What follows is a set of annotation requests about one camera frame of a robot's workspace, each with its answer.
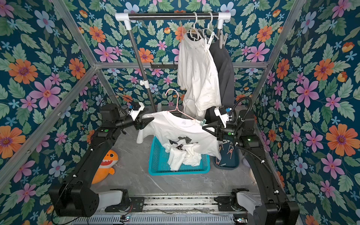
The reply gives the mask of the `white garment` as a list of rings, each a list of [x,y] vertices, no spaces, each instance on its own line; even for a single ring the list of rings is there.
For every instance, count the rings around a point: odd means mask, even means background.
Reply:
[[[139,130],[136,142],[142,143],[144,138],[155,136],[165,148],[165,152],[169,153],[167,163],[171,171],[178,171],[181,165],[200,165],[202,155],[222,159],[219,141],[203,130],[200,121],[183,119],[169,111],[145,114],[142,118],[153,120]]]
[[[218,71],[210,48],[203,38],[191,40],[185,35],[179,47],[177,82],[186,90],[184,113],[199,121],[207,109],[221,106]]]

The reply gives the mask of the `pink wire hanger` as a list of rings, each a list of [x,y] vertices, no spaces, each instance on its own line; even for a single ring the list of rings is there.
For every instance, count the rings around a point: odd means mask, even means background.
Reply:
[[[180,97],[180,96],[179,96],[178,91],[175,90],[175,89],[168,89],[168,90],[166,91],[166,96],[167,96],[167,94],[168,94],[169,91],[174,91],[174,92],[176,93],[176,96],[177,96],[175,109],[174,109],[174,110],[169,110],[169,112],[178,112],[178,113],[181,113],[182,115],[185,115],[186,117],[188,117],[188,118],[190,118],[190,119],[192,119],[192,120],[195,120],[195,118],[193,118],[193,117],[185,114],[184,112],[182,112],[182,111],[179,109],[179,97]]]

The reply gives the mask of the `dark grey t-shirt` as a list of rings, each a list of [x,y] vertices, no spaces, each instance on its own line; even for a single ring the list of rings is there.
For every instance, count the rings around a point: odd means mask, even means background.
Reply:
[[[234,88],[234,68],[233,62],[230,57],[229,52],[226,47],[220,44],[220,40],[217,40],[210,46],[210,53],[213,57],[215,66],[218,73],[218,84],[219,84],[219,93],[221,98],[221,104],[225,108],[232,107],[234,104],[235,98],[235,88]],[[209,92],[212,96],[210,100],[214,97],[215,87],[214,79],[207,80],[205,83],[205,90]],[[206,110],[205,119],[206,123],[216,122],[218,117],[214,112],[215,105],[212,105]]]

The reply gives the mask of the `orange shark plush toy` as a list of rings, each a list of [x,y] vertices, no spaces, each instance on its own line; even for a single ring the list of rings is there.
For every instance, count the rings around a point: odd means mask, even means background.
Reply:
[[[103,181],[108,175],[114,175],[115,169],[113,166],[118,162],[119,156],[113,151],[109,150],[103,158],[98,170],[96,171],[92,184],[97,184]]]

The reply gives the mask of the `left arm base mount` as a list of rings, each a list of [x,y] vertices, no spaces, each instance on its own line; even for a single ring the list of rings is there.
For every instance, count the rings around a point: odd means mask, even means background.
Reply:
[[[106,207],[105,212],[142,212],[144,201],[144,197],[125,197],[121,203]]]

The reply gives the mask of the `white steel clothes rack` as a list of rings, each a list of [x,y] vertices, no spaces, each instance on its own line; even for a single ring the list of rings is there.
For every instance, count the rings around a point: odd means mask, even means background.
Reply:
[[[116,13],[115,19],[118,22],[123,22],[125,25],[125,28],[127,30],[127,33],[130,38],[130,42],[132,44],[132,48],[135,52],[136,60],[139,66],[139,69],[142,74],[142,81],[140,82],[141,85],[143,85],[149,96],[149,101],[151,103],[152,109],[155,111],[155,103],[152,98],[152,92],[149,85],[149,80],[147,78],[147,74],[144,71],[144,62],[148,62],[150,64],[153,63],[153,58],[150,57],[151,52],[147,51],[146,49],[140,50],[137,47],[137,43],[135,41],[135,37],[132,31],[132,21],[139,21],[139,20],[212,20],[217,19],[218,20],[218,26],[217,28],[219,30],[223,29],[223,24],[225,20],[231,19],[231,13],[230,12],[219,12],[219,13],[147,13],[147,14],[130,14],[130,13]]]

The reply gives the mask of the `dark teal clothespin tray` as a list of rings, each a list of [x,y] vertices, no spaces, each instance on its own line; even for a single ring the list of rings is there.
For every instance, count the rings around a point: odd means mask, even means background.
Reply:
[[[239,150],[234,147],[231,141],[224,140],[219,144],[218,151],[221,155],[221,160],[212,157],[213,164],[216,168],[221,170],[234,170],[240,164]]]

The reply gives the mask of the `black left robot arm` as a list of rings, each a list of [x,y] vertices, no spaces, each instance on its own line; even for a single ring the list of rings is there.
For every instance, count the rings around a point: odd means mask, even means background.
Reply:
[[[145,106],[135,102],[128,111],[116,104],[104,105],[100,113],[102,124],[91,137],[91,144],[73,172],[60,184],[49,188],[54,212],[60,217],[91,217],[97,210],[116,208],[127,210],[131,203],[126,189],[95,193],[93,178],[106,154],[112,149],[125,128],[145,128],[153,119],[141,119]]]

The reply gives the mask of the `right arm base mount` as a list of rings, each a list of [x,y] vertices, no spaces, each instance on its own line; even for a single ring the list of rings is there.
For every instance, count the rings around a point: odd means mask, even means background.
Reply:
[[[247,210],[240,206],[237,199],[233,196],[218,196],[214,198],[220,212],[246,212]]]

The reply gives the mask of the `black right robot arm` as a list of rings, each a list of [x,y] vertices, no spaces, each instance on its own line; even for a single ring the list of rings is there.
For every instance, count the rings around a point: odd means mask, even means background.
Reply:
[[[206,118],[211,122],[202,129],[218,141],[230,141],[248,162],[259,189],[259,197],[246,188],[235,188],[228,198],[217,197],[235,212],[246,211],[245,217],[234,216],[237,225],[295,225],[300,208],[290,199],[266,158],[264,141],[255,133],[255,117],[252,100],[242,97],[231,107],[211,107]]]

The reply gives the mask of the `mint green clothespin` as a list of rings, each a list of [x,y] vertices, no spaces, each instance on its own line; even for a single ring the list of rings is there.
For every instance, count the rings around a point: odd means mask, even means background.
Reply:
[[[203,119],[200,123],[200,125],[203,127],[203,126],[206,126],[207,125],[207,120],[206,119]]]

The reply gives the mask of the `teal laundry basket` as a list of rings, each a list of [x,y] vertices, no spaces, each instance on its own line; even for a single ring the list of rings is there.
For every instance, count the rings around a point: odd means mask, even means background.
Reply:
[[[205,174],[211,168],[210,156],[202,155],[200,165],[188,166],[182,164],[178,171],[171,171],[167,163],[169,156],[170,154],[166,152],[160,141],[154,137],[149,159],[149,174],[152,176]]]

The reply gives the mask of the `black wall hook rail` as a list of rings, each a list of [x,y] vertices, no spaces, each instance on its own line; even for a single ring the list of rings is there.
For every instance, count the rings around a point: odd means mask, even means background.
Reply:
[[[178,65],[175,62],[150,63],[150,67],[151,67],[151,69],[170,69],[170,70],[178,69]]]

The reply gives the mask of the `white plastic hanger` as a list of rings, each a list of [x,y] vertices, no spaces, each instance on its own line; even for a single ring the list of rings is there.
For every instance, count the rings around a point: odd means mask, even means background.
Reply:
[[[195,15],[195,21],[192,27],[186,32],[186,37],[190,38],[193,41],[199,41],[202,38],[202,36],[199,30],[196,28],[196,24],[198,22],[198,15],[197,12],[194,12],[193,14]]]
[[[214,40],[219,39],[218,36],[215,34],[214,32],[214,28],[212,27],[212,22],[213,22],[213,14],[212,12],[209,13],[210,14],[210,22],[208,22],[207,27],[204,29],[201,29],[199,32],[202,36],[202,38],[204,39],[205,37],[210,37],[211,35],[214,35]]]

